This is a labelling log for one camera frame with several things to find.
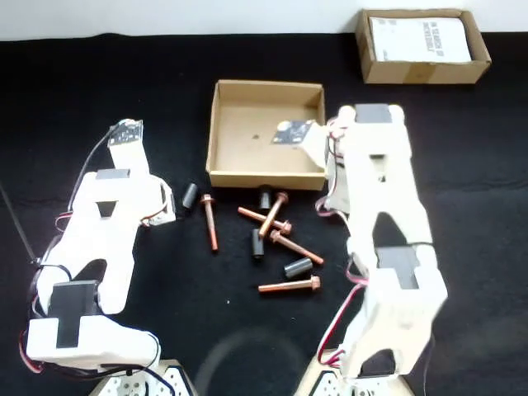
black table surface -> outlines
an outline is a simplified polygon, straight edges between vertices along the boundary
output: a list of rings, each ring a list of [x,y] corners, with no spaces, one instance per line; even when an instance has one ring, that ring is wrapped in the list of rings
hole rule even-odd
[[[528,48],[526,34],[487,34],[493,66],[476,86],[369,86],[353,35],[124,37],[0,43],[0,180],[34,249],[55,235],[79,168],[122,118],[143,119],[151,171],[180,196],[208,190],[210,103],[219,78],[322,83],[329,116],[339,106],[395,102],[406,112],[417,188],[427,208],[449,299],[434,330],[427,393],[528,391]],[[91,169],[109,167],[97,153]],[[317,192],[292,192],[281,218],[295,240],[326,258],[315,294],[262,298],[296,258],[266,246],[250,258],[255,225],[236,213],[254,190],[212,190],[219,254],[209,249],[200,208],[140,232],[125,310],[115,319],[154,332],[163,358],[177,358],[200,389],[220,395],[291,394],[350,284],[342,275],[346,232],[313,210]],[[0,206],[0,388],[3,394],[88,394],[94,383],[21,363],[26,288],[33,275]],[[346,320],[359,306],[353,305]],[[336,342],[343,334],[337,334]],[[211,361],[226,356],[207,384]],[[410,382],[422,394],[421,372]]]

copper screw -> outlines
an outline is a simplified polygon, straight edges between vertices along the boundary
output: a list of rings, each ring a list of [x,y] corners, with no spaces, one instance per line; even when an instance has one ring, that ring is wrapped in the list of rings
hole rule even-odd
[[[277,213],[279,212],[279,209],[281,208],[282,204],[288,203],[288,194],[285,192],[277,192],[277,200],[275,201],[275,204],[271,207],[270,211],[267,214],[266,219],[264,220],[264,223],[262,223],[261,228],[258,230],[258,236],[261,238],[266,237],[267,230],[270,229],[271,222],[275,219],[275,216],[277,216]]]
[[[211,236],[211,249],[216,252],[218,250],[218,242],[216,241],[215,218],[213,217],[213,204],[215,200],[209,195],[204,194],[201,197],[200,203],[205,207],[205,218],[207,219],[207,228]]]
[[[264,214],[260,214],[257,212],[253,212],[252,210],[243,208],[242,206],[238,207],[238,212],[241,215],[250,217],[251,219],[255,219],[260,221],[261,223],[266,220],[266,216]],[[289,235],[291,233],[291,223],[288,220],[285,221],[277,221],[273,220],[273,223],[271,223],[273,227],[276,229],[279,229],[280,233],[283,233],[284,235]]]
[[[297,280],[296,282],[276,283],[274,285],[260,285],[258,291],[266,293],[269,291],[282,291],[293,289],[312,289],[317,290],[321,287],[321,278],[312,276],[308,280]]]
[[[322,257],[319,257],[317,254],[306,250],[304,247],[299,246],[297,243],[291,242],[288,238],[283,237],[281,233],[277,231],[276,229],[271,231],[270,239],[271,241],[273,241],[273,243],[278,242],[281,245],[286,246],[287,248],[293,250],[294,252],[297,252],[298,254],[308,257],[310,260],[318,263],[320,266],[324,263],[324,260]]]

cardboard box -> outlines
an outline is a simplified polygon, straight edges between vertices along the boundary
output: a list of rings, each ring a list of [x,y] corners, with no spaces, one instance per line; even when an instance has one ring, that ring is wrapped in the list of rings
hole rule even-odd
[[[284,120],[324,123],[323,86],[219,80],[214,89],[205,166],[211,185],[321,190],[324,169],[299,147],[272,143]]]
[[[430,62],[384,62],[375,57],[370,17],[382,18],[459,18],[464,24],[471,62],[463,64]],[[363,10],[356,27],[363,80],[370,84],[475,84],[491,65],[488,49],[469,11]]]

white robotic arm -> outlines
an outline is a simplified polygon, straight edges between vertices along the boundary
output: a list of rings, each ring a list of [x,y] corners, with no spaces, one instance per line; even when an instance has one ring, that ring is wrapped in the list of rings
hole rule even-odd
[[[387,379],[411,371],[431,337],[432,322],[447,290],[438,271],[427,213],[417,196],[401,107],[344,106],[328,122],[327,132],[336,157],[328,159],[330,187],[319,209],[324,206],[325,213],[339,214],[347,222],[348,256],[361,276],[349,276],[360,283],[338,311],[320,348],[351,297],[365,287],[360,312],[337,351],[323,361],[331,369],[329,374],[338,378],[337,392],[350,394],[364,381],[358,379],[363,363],[379,351],[394,354],[395,370]],[[405,245],[375,247],[373,232],[381,213],[392,217],[407,240]],[[322,354],[318,351],[319,361]]]
[[[142,121],[113,127],[107,143],[115,168],[82,177],[62,238],[40,261],[33,297],[40,309],[27,330],[26,354],[33,361],[101,373],[123,365],[158,367],[153,334],[106,316],[125,307],[138,227],[176,219],[172,190],[149,173],[142,140]],[[148,376],[141,381],[141,375],[134,375],[138,394],[145,380],[157,383]]]

black cable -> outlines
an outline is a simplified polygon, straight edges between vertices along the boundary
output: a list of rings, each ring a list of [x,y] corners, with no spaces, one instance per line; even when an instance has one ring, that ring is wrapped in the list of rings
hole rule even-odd
[[[422,381],[423,396],[427,396],[427,371],[429,370],[429,364],[431,363],[431,358],[432,358],[432,350],[435,349],[435,345],[436,345],[435,335],[431,333],[431,340],[429,341],[429,351],[427,353],[426,362],[423,367],[423,381]]]
[[[22,243],[24,243],[24,247],[26,248],[27,255],[30,257],[30,260],[34,262],[36,260],[35,253],[33,252],[33,249],[31,248],[31,245],[29,241],[27,240],[26,233],[24,232],[24,229],[22,228],[22,225],[20,224],[20,221],[18,220],[17,214],[15,213],[15,210],[13,209],[11,205],[11,201],[9,200],[9,197],[7,196],[6,191],[3,189],[3,185],[1,182],[0,182],[0,192],[2,192],[3,200],[6,203],[7,211],[11,215],[13,223],[15,224],[16,231],[18,231],[18,235],[20,236]]]
[[[149,336],[154,340],[154,342],[156,342],[156,355],[155,355],[154,358],[150,361],[150,363],[148,363],[148,364],[145,366],[145,368],[149,368],[151,365],[154,364],[154,362],[156,361],[156,359],[158,359],[158,353],[159,353],[159,350],[160,350],[160,348],[161,348],[161,346],[159,345],[159,341],[158,341],[158,339],[157,339],[155,336],[153,336],[152,333],[149,332],[148,334],[149,334]],[[137,373],[139,373],[140,371],[143,371],[143,370],[138,370],[138,371],[136,371],[135,373],[132,373],[132,374],[137,374]],[[123,376],[125,376],[125,375],[127,375],[127,374],[123,374],[123,375],[114,375],[114,376],[115,376],[115,377],[123,377]]]
[[[176,391],[174,390],[172,385],[170,385],[165,379],[163,379],[160,374],[158,374],[156,371],[150,370],[148,367],[145,367],[144,370],[145,370],[145,373],[149,373],[152,377],[158,380],[158,382],[164,384],[168,388],[172,396],[176,396]]]
[[[39,264],[39,268],[44,268],[45,266],[49,266],[51,268],[59,268],[60,270],[63,270],[66,273],[66,275],[68,276],[68,281],[71,281],[73,279],[72,273],[69,271],[68,268],[66,268],[62,264]]]
[[[72,195],[70,196],[69,201],[68,201],[68,211],[70,211],[70,212],[72,211],[73,199],[75,198],[75,195],[77,194],[77,190],[79,189],[79,186],[81,185],[81,181],[83,179],[84,173],[86,173],[86,169],[88,167],[88,163],[92,159],[93,154],[97,151],[97,149],[99,149],[99,147],[103,143],[105,143],[105,141],[108,139],[108,137],[111,135],[111,133],[114,132],[114,130],[116,130],[118,126],[119,126],[119,123],[111,126],[108,129],[108,131],[104,134],[104,136],[101,138],[101,140],[99,140],[96,143],[96,145],[93,146],[92,151],[86,157],[86,160],[84,161],[84,164],[82,165],[81,172],[79,173],[79,176],[77,177],[77,180],[75,181],[75,185],[73,186]]]
[[[46,367],[51,368],[52,370],[55,370],[59,374],[70,378],[71,380],[79,380],[79,381],[93,381],[93,380],[102,380],[108,376],[111,376],[113,374],[120,373],[121,371],[127,371],[126,375],[132,375],[133,370],[137,370],[136,372],[144,371],[145,373],[151,375],[154,377],[159,383],[165,385],[172,396],[176,396],[176,391],[170,385],[163,377],[155,372],[154,370],[149,369],[148,367],[144,367],[142,365],[120,365],[116,368],[106,370],[102,373],[95,373],[95,374],[81,374],[81,370],[75,370],[73,368],[66,368],[62,367],[61,365],[56,365],[55,363],[48,363],[46,364]]]

